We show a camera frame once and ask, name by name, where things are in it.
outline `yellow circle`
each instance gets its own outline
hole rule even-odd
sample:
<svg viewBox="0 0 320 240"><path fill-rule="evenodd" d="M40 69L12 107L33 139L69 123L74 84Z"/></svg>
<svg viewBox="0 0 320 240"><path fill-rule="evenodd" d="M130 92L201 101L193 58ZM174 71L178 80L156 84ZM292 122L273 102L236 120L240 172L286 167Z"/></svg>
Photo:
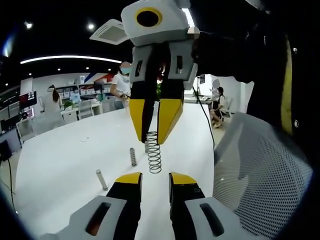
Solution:
<svg viewBox="0 0 320 240"><path fill-rule="evenodd" d="M153 7L143 7L143 8L141 8L141 9L139 9L139 10L136 12L136 14L135 14L135 20L136 20L136 22L137 22L139 25L141 25L141 24L138 22L137 17L138 17L138 15L139 15L140 13L147 12L147 11L156 14L156 15L158 16L158 22L157 22L156 25L153 25L153 26L143 26L143 27L145 27L145 28L152 28L152 27L158 26L158 25L162 22L163 17L162 17L161 12L160 12L158 9L155 9L155 8L153 8Z"/></svg>

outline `silver cylinder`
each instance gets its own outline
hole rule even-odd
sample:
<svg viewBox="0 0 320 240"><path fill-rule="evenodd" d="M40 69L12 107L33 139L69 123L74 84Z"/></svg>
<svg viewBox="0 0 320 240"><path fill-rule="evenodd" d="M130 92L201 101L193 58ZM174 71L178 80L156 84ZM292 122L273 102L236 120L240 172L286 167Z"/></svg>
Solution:
<svg viewBox="0 0 320 240"><path fill-rule="evenodd" d="M99 179L99 181L100 181L100 183L101 183L101 185L102 185L102 189L105 190L105 191L107 191L107 190L108 190L108 186L107 186L107 184L106 184L106 181L105 181L105 179L104 179L104 176L102 176L101 170L98 169L95 173L96 173L96 175L98 176L98 179Z"/></svg>
<svg viewBox="0 0 320 240"><path fill-rule="evenodd" d="M145 152L146 154L149 152L148 141L145 141L145 143L144 143L144 152Z"/></svg>
<svg viewBox="0 0 320 240"><path fill-rule="evenodd" d="M137 166L135 149L133 147L130 148L130 158L131 158L131 165L133 167Z"/></svg>

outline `face mask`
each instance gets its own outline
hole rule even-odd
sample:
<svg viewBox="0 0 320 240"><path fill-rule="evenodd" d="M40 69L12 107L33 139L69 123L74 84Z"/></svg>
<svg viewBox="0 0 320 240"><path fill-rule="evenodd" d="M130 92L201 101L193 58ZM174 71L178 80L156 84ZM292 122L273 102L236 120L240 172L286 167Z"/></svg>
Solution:
<svg viewBox="0 0 320 240"><path fill-rule="evenodd" d="M120 69L123 74L128 74L131 71L130 67L121 67Z"/></svg>

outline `office floor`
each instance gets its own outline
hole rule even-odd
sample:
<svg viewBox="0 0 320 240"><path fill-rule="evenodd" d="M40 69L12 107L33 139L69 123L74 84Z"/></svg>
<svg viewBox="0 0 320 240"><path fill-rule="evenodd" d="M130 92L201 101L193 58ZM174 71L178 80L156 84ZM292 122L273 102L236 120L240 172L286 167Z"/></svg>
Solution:
<svg viewBox="0 0 320 240"><path fill-rule="evenodd" d="M215 147L220 143L221 139L225 135L225 132L228 128L230 123L230 118L226 118L223 125L219 128L213 128L212 126L212 133L215 141ZM17 174L17 166L20 157L20 151L12 155L10 158L11 164L11 171L12 171L12 191L15 192L15 185L16 185L16 174ZM9 163L8 161L2 162L0 167L0 176L1 176L1 188L4 192L5 196L9 200L9 203L12 205L11 201L11 193L10 193L10 170L9 170Z"/></svg>

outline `white table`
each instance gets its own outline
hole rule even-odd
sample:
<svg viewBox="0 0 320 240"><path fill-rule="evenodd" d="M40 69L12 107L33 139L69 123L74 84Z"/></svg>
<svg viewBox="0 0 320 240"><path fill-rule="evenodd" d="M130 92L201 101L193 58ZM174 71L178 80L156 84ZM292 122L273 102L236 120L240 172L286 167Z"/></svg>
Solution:
<svg viewBox="0 0 320 240"><path fill-rule="evenodd" d="M101 102L92 103L92 110L93 110L93 114L94 114L94 115L100 115L100 114L103 114L103 113L104 113ZM72 108L71 110L61 111L61 114L64 115L64 114L68 114L68 113L76 112L76 111L79 111L79 108L78 108L78 107L74 107L74 108Z"/></svg>
<svg viewBox="0 0 320 240"><path fill-rule="evenodd" d="M151 125L150 130L155 130L156 123ZM131 166L130 148L135 149L136 167ZM192 176L206 197L213 194L213 143L200 105L184 105L180 120L161 146L161 158L162 172L149 173L145 147L127 109L64 125L25 142L17 167L15 207L35 237L56 233L68 225L73 212L95 196L107 194L97 169L109 189L121 175L142 172L141 219L135 239L174 240L168 174Z"/></svg>

